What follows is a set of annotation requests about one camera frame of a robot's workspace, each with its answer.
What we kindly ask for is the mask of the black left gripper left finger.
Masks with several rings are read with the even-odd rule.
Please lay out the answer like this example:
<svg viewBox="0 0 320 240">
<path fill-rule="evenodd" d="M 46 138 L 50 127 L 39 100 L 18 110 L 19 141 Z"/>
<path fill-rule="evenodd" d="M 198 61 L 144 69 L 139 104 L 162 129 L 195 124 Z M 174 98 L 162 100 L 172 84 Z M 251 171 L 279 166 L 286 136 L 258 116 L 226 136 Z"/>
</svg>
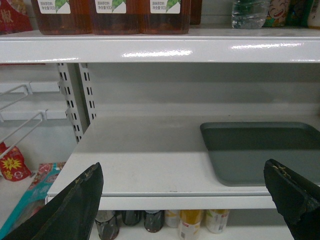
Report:
<svg viewBox="0 0 320 240">
<path fill-rule="evenodd" d="M 5 240 L 88 240 L 95 222 L 104 177 L 99 162 L 88 167 Z"/>
</svg>

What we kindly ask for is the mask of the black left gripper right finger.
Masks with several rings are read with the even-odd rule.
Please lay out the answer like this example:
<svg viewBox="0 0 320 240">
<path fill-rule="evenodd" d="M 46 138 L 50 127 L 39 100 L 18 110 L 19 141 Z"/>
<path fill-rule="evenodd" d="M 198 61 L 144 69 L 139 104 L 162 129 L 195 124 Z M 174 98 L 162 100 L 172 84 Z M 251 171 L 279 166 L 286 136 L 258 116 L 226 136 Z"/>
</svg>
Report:
<svg viewBox="0 0 320 240">
<path fill-rule="evenodd" d="M 320 238 L 320 187 L 280 162 L 264 164 L 264 182 L 295 240 Z"/>
</svg>

